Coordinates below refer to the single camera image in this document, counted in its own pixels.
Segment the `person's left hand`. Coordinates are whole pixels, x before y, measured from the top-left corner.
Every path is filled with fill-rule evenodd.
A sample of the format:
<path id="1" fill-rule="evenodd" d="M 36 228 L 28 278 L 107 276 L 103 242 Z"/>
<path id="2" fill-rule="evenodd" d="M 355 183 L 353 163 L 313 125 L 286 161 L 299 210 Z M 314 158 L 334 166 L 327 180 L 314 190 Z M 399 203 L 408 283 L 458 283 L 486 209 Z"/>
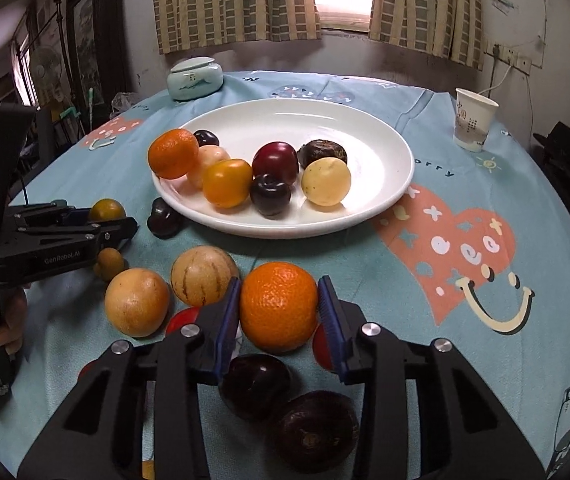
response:
<path id="1" fill-rule="evenodd" d="M 5 321 L 0 326 L 0 347 L 9 356 L 12 356 L 23 345 L 23 332 L 27 316 L 27 299 L 23 287 L 7 290 L 5 301 Z"/>

